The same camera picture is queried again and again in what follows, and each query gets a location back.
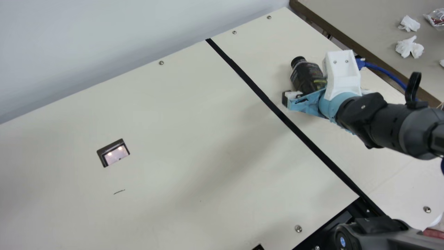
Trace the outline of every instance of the tissue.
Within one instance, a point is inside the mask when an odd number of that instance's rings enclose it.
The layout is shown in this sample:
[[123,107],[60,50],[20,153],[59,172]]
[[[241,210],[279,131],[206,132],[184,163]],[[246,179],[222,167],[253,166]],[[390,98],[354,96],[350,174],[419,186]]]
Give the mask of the tissue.
[[409,16],[404,16],[401,25],[398,26],[399,29],[405,29],[407,32],[410,32],[410,30],[417,31],[420,27],[421,24]]
[[413,58],[419,58],[424,52],[424,46],[414,43],[416,36],[412,36],[406,40],[398,41],[395,50],[400,53],[402,58],[406,58],[412,53]]

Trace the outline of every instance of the metal bolt head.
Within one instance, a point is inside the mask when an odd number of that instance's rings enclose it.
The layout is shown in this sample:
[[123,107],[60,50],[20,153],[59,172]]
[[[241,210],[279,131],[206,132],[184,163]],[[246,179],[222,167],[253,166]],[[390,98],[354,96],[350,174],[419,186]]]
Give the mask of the metal bolt head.
[[298,233],[302,232],[302,227],[301,227],[300,225],[296,225],[296,226],[294,227],[294,229],[295,229],[296,232],[298,232]]

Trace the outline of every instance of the blue cable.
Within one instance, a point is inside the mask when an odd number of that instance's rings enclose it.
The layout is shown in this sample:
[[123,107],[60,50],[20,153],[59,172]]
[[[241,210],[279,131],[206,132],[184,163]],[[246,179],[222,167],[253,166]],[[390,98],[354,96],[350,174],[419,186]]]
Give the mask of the blue cable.
[[393,81],[395,81],[404,91],[407,90],[407,86],[399,80],[396,76],[394,76],[390,71],[385,70],[379,66],[376,66],[374,64],[368,63],[366,61],[362,61],[360,58],[356,59],[356,63],[358,64],[358,69],[361,70],[363,67],[367,67],[370,69],[375,69],[378,71],[381,71],[382,73],[386,74],[388,77],[390,77]]

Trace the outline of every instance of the rectangular opening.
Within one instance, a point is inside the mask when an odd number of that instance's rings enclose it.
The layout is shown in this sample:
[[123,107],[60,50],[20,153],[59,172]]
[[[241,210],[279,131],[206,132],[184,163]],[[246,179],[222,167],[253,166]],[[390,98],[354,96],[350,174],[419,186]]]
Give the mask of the rectangular opening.
[[117,140],[97,151],[104,168],[130,155],[123,139]]

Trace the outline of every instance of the black bottle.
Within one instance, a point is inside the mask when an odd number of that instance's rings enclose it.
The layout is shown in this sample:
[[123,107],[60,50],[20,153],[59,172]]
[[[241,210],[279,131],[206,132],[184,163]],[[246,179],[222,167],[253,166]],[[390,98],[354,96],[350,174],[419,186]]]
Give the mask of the black bottle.
[[290,80],[296,91],[301,91],[304,95],[313,93],[325,88],[327,79],[324,77],[319,66],[315,63],[309,63],[303,56],[298,56],[291,61]]

